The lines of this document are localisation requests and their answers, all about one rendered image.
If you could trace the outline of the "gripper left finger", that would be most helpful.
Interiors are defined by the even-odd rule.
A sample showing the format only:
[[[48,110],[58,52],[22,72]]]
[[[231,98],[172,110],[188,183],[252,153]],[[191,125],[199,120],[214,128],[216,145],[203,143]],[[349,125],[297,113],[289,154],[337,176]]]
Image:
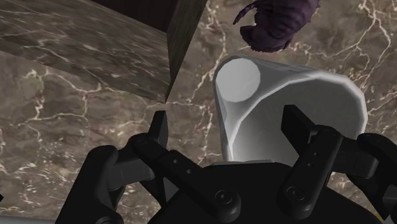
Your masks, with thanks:
[[[167,141],[167,113],[156,111],[149,131],[132,136],[122,149],[90,150],[55,224],[124,224],[116,210],[125,187],[147,181],[149,192],[166,204],[171,197],[166,179],[219,224],[235,221],[239,194],[180,152],[167,150]]]

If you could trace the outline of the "white cup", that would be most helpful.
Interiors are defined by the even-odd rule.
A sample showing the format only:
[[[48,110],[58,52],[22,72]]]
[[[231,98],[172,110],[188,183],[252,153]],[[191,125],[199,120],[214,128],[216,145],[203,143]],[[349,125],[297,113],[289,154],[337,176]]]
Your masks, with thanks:
[[[235,55],[213,79],[223,159],[293,165],[297,152],[281,131],[283,107],[294,104],[314,123],[351,139],[365,131],[365,96],[347,76]]]

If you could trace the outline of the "purple animal figure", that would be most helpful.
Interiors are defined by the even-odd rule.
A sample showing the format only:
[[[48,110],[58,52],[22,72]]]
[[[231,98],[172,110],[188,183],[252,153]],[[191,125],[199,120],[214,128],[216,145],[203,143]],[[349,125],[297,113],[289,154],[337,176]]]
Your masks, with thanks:
[[[242,26],[240,35],[252,50],[273,53],[287,48],[319,7],[320,0],[255,0],[240,10],[233,24],[255,9],[255,24]]]

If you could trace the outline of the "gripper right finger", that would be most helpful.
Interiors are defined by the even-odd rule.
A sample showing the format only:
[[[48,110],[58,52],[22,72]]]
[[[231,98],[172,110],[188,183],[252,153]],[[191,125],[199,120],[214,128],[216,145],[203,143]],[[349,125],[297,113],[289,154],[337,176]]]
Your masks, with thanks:
[[[381,224],[366,209],[327,189],[332,172],[346,174],[382,219],[397,224],[397,144],[375,133],[350,139],[316,125],[295,105],[284,106],[281,130],[299,155],[277,194],[277,205],[291,224],[336,224],[332,208],[356,224]]]

